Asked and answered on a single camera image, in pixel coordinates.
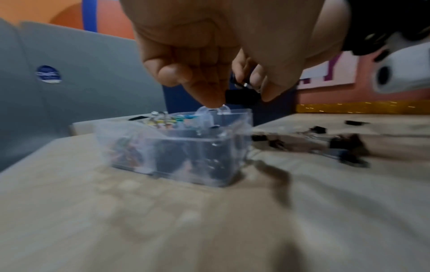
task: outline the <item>wooden table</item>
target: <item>wooden table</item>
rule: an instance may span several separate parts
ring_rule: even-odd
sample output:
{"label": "wooden table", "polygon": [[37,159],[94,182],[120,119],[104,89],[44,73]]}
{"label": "wooden table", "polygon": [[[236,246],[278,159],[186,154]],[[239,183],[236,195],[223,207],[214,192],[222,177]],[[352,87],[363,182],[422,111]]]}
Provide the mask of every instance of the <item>wooden table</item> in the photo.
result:
{"label": "wooden table", "polygon": [[[369,121],[352,127],[344,120]],[[0,271],[430,271],[427,116],[297,114],[256,130],[359,132],[374,157],[254,153],[229,188],[104,166],[94,136],[0,174]]]}

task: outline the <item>gray partition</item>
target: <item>gray partition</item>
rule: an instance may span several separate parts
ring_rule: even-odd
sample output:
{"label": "gray partition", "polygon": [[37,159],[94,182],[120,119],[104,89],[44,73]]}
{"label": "gray partition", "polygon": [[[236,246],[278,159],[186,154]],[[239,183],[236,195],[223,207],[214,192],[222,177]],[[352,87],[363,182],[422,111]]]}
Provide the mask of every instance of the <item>gray partition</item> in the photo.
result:
{"label": "gray partition", "polygon": [[16,29],[0,19],[0,171],[57,138]]}
{"label": "gray partition", "polygon": [[33,22],[21,28],[31,69],[48,65],[61,74],[59,84],[38,82],[62,136],[74,122],[166,110],[134,40]]}

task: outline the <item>clear plastic box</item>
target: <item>clear plastic box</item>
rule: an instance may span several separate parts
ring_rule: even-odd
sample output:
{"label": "clear plastic box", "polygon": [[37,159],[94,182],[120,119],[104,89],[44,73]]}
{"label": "clear plastic box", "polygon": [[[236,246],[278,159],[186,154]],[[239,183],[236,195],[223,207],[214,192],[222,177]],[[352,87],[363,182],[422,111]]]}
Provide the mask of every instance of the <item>clear plastic box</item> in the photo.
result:
{"label": "clear plastic box", "polygon": [[95,134],[113,167],[178,181],[223,187],[243,165],[251,145],[252,112],[200,108],[197,128],[157,129],[137,121],[101,121]]}

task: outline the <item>black sleeve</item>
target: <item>black sleeve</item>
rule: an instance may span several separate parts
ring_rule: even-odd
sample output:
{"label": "black sleeve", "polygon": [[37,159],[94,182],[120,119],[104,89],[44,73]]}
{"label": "black sleeve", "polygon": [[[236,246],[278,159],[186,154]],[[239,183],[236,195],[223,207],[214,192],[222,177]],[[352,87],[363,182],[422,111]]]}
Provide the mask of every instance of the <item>black sleeve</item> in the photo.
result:
{"label": "black sleeve", "polygon": [[382,48],[394,32],[409,40],[430,34],[428,0],[345,0],[351,23],[342,51],[362,56]]}

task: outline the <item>logo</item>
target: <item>logo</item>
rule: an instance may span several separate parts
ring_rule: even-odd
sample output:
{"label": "logo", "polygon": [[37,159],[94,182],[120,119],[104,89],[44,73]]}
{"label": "logo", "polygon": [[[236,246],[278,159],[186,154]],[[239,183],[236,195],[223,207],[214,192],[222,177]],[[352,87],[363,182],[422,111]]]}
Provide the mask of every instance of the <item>logo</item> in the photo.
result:
{"label": "logo", "polygon": [[36,76],[45,83],[55,84],[61,82],[60,72],[54,67],[43,65],[37,68]]}

